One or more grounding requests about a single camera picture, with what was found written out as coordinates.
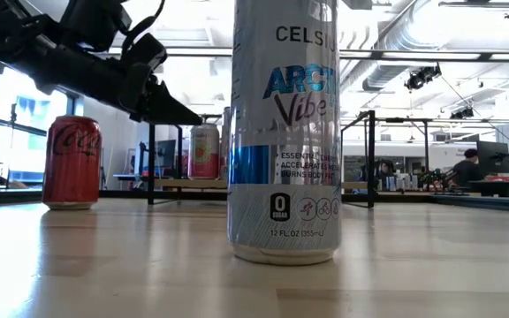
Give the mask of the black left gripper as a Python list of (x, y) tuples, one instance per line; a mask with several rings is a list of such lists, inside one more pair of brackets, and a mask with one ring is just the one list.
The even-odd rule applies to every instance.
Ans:
[(152, 125), (200, 125), (202, 119), (171, 96), (146, 64), (132, 64), (118, 94), (120, 106), (136, 122)]

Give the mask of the pink strawberry drink can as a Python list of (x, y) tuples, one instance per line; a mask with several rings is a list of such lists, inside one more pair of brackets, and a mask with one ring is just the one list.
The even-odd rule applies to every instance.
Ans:
[(219, 177), (219, 131), (214, 124), (193, 126), (188, 152), (190, 179), (217, 179)]

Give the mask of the tall Celsius can red print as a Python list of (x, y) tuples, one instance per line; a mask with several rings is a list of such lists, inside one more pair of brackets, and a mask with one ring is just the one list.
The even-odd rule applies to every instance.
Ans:
[(230, 107), (225, 107), (223, 112), (223, 125), (221, 135), (221, 148), (220, 148), (220, 178), (227, 181), (229, 176), (229, 154), (230, 154), (230, 138), (231, 138), (231, 123), (232, 112)]

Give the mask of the Celsius Arctic Vibe can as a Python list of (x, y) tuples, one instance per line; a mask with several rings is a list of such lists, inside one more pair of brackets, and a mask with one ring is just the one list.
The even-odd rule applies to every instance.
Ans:
[(341, 241), (338, 0), (236, 0), (233, 31), (232, 251), (329, 261)]

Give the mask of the dark background screen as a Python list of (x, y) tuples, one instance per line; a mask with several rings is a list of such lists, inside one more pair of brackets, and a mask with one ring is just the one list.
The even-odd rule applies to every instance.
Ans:
[(160, 168), (173, 168), (176, 152), (175, 140), (156, 142), (156, 165)]

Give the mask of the red Coca-Cola can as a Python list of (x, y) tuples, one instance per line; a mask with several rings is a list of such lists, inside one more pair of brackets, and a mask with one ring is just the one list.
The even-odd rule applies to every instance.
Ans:
[(42, 202), (51, 209), (89, 209), (99, 198), (102, 135), (90, 117), (61, 116), (50, 126)]

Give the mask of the black tripod stand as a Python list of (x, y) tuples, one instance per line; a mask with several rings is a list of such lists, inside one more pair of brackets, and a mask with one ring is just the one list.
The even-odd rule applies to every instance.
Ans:
[(11, 162), (12, 162), (12, 156), (13, 156), (13, 142), (14, 142), (14, 133), (15, 133), (15, 125), (17, 120), (17, 103), (13, 103), (11, 105), (11, 118), (9, 122), (9, 126), (11, 128), (11, 140), (10, 140), (10, 159), (8, 162), (8, 172), (7, 172), (7, 181), (6, 181), (6, 189), (10, 188), (11, 183)]

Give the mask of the person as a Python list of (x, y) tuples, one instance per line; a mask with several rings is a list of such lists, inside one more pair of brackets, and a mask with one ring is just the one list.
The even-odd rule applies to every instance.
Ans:
[(473, 181), (486, 179), (486, 175), (478, 164), (478, 152), (475, 148), (469, 148), (464, 152), (464, 159), (456, 163), (453, 168), (453, 182), (457, 187), (463, 190), (473, 192)]
[(392, 161), (380, 159), (375, 162), (375, 189), (390, 189), (390, 178), (394, 176), (394, 164)]

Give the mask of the black computer monitor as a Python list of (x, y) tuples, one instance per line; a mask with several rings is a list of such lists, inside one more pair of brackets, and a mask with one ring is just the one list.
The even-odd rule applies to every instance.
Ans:
[(477, 141), (478, 164), (486, 174), (509, 173), (508, 145), (499, 142)]

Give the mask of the black background desk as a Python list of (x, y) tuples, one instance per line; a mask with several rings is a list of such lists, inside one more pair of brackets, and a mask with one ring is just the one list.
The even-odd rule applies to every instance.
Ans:
[(491, 178), (470, 181), (467, 187), (482, 196), (509, 197), (509, 178)]

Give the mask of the wooden shelf black metal frame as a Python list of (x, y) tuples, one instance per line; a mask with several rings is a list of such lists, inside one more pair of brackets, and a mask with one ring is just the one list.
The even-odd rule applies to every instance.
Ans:
[[(365, 124), (365, 151), (367, 162), (364, 165), (366, 171), (365, 181), (342, 182), (343, 190), (366, 190), (362, 199), (353, 199), (352, 194), (343, 194), (342, 201), (344, 203), (351, 202), (367, 202), (368, 208), (373, 208), (377, 201), (377, 190), (375, 181), (375, 127), (379, 118), (373, 110), (362, 112), (355, 120), (345, 125), (341, 129), (341, 136), (344, 136), (346, 130), (356, 126), (360, 122)], [(161, 200), (207, 200), (207, 201), (223, 201), (223, 194), (215, 194), (215, 190), (226, 191), (227, 181), (225, 179), (198, 179), (192, 180), (183, 178), (182, 173), (182, 150), (181, 143), (183, 140), (183, 130), (180, 125), (176, 125), (178, 130), (178, 151), (176, 161), (176, 173), (174, 178), (163, 179), (161, 176), (147, 177), (147, 189), (145, 198), (148, 205), (156, 204), (155, 199)]]

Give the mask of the silver ventilation duct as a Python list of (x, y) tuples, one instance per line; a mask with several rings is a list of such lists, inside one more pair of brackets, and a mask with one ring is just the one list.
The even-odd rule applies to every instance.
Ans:
[[(372, 46), (377, 50), (438, 50), (447, 40), (438, 30), (439, 0), (412, 0), (396, 21), (382, 31)], [(377, 92), (396, 79), (408, 65), (382, 64), (380, 61), (360, 60), (341, 76), (341, 88), (361, 88)]]

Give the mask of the black background frame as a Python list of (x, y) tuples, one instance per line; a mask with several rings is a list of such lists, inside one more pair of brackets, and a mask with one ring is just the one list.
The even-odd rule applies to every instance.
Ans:
[(391, 124), (403, 124), (403, 123), (422, 123), (423, 128), (420, 128), (420, 131), (424, 136), (424, 158), (425, 158), (425, 171), (429, 171), (429, 137), (428, 137), (428, 129), (429, 123), (432, 122), (432, 119), (429, 118), (411, 118), (411, 117), (377, 117), (376, 121), (385, 122)]

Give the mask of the long ceiling light rail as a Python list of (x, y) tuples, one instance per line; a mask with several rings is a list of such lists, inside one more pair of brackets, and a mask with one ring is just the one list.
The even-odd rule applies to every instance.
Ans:
[[(231, 57), (233, 48), (168, 47), (167, 53), (175, 57)], [(339, 57), (342, 60), (509, 63), (509, 51), (341, 49)]]

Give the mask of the black ceiling rail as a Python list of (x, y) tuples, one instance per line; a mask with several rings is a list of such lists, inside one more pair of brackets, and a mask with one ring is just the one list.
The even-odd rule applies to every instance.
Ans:
[(496, 2), (495, 0), (459, 0), (440, 1), (437, 5), (445, 8), (502, 10), (505, 11), (504, 18), (509, 19), (509, 2)]

